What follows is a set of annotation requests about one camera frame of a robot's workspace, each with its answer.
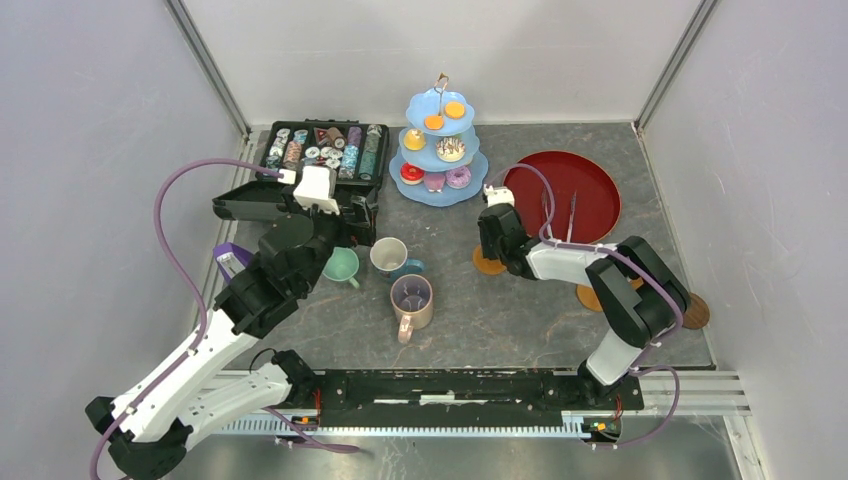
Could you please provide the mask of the rose gold marble mug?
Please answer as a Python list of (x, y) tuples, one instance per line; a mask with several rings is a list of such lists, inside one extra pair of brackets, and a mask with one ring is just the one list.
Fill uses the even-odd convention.
[(407, 344), (415, 331), (426, 328), (433, 319), (432, 285), (418, 274), (401, 276), (391, 287), (390, 300), (398, 321), (398, 341)]

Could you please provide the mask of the red frosted donut cake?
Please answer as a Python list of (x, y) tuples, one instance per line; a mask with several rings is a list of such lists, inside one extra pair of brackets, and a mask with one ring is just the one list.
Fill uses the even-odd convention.
[(408, 162), (405, 162), (400, 168), (400, 179), (407, 185), (420, 184), (426, 172)]

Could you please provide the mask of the white mug blue handle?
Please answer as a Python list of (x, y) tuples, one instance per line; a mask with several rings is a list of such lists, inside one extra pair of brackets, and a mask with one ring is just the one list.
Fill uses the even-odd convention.
[(421, 260), (409, 257), (406, 244), (395, 237), (377, 240), (370, 248), (369, 259), (378, 275), (387, 282), (408, 274), (421, 274), (426, 269)]

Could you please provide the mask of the white chocolate drizzled donut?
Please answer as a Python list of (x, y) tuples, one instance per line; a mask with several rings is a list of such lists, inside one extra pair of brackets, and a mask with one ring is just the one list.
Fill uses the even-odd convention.
[(465, 143), (456, 136), (443, 137), (435, 148), (438, 158), (450, 163), (462, 160), (466, 153)]

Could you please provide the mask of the mint green cup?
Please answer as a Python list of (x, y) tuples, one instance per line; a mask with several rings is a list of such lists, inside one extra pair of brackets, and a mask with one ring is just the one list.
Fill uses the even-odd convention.
[(356, 279), (359, 268), (359, 258), (352, 249), (335, 247), (324, 266), (322, 275), (330, 281), (347, 283), (359, 289), (360, 284)]

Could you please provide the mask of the round orange waffle cookie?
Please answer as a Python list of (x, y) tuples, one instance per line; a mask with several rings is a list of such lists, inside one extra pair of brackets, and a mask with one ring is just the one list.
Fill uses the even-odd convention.
[(443, 113), (449, 119), (459, 120), (466, 114), (465, 104), (459, 101), (449, 101), (443, 107)]

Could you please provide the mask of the yellow mousse cake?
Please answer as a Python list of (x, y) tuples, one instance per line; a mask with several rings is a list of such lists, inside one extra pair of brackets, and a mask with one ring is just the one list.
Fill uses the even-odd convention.
[(425, 133), (417, 128), (409, 128), (403, 136), (403, 145), (410, 151), (420, 151), (427, 144)]

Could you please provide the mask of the blue three-tier cake stand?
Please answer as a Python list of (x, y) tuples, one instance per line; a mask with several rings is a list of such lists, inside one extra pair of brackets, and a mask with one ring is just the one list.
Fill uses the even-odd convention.
[(480, 150), (474, 107), (441, 73), (411, 97), (389, 173), (400, 194), (431, 207), (450, 207), (483, 188), (489, 162)]

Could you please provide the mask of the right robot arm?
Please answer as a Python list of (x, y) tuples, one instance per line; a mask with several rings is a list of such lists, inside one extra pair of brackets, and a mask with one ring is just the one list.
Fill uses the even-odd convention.
[(483, 256), (529, 280), (562, 281), (594, 291), (609, 329), (581, 364), (580, 400), (602, 408), (649, 348), (682, 327), (691, 295), (639, 236), (617, 244), (570, 244), (530, 235), (515, 207), (485, 208), (478, 217)]

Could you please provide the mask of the light orange wooden coaster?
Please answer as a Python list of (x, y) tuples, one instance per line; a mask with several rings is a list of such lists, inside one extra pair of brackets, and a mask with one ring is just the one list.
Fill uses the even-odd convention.
[(472, 264), (482, 274), (499, 275), (504, 273), (507, 268), (500, 260), (488, 259), (483, 255), (481, 245), (477, 245), (472, 252)]

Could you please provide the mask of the dark brown wooden coaster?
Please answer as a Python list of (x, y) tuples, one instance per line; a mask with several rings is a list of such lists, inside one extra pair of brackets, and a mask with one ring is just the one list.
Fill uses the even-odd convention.
[(708, 325), (711, 313), (706, 301), (695, 293), (690, 294), (691, 303), (683, 316), (683, 327), (700, 330)]

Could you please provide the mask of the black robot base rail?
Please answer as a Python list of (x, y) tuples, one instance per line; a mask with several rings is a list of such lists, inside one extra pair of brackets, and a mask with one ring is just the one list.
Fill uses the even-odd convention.
[(734, 372), (657, 371), (593, 398), (571, 370), (318, 371), (311, 393), (271, 414), (240, 414), (219, 434), (293, 438), (290, 423), (330, 437), (562, 438), (618, 449), (678, 418), (744, 417)]

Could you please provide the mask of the purple sprinkled donut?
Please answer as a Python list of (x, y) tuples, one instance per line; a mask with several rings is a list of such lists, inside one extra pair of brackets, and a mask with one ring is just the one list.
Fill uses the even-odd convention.
[(446, 184), (453, 189), (467, 187), (472, 179), (472, 172), (468, 166), (459, 166), (445, 173)]

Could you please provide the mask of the tan wooden coaster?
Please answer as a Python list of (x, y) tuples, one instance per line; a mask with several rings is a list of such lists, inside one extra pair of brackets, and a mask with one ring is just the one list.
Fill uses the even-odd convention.
[(578, 285), (575, 288), (575, 293), (580, 304), (586, 309), (593, 312), (603, 311), (600, 300), (592, 288), (585, 285)]

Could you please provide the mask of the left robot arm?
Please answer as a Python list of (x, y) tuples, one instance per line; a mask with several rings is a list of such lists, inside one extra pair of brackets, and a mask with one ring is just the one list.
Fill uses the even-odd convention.
[(376, 241), (375, 215), (310, 200), (283, 213), (201, 314), (194, 331), (143, 380), (118, 397), (99, 396), (85, 408), (106, 450), (128, 479), (161, 479), (214, 431), (266, 407), (302, 407), (314, 396), (313, 371), (294, 351), (246, 377), (205, 393), (204, 387), (298, 309), (338, 249)]

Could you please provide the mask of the pink mousse cake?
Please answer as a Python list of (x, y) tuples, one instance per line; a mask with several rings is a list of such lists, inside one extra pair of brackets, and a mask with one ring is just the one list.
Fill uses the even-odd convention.
[(429, 193), (441, 193), (446, 183), (446, 176), (442, 172), (426, 173), (423, 184)]

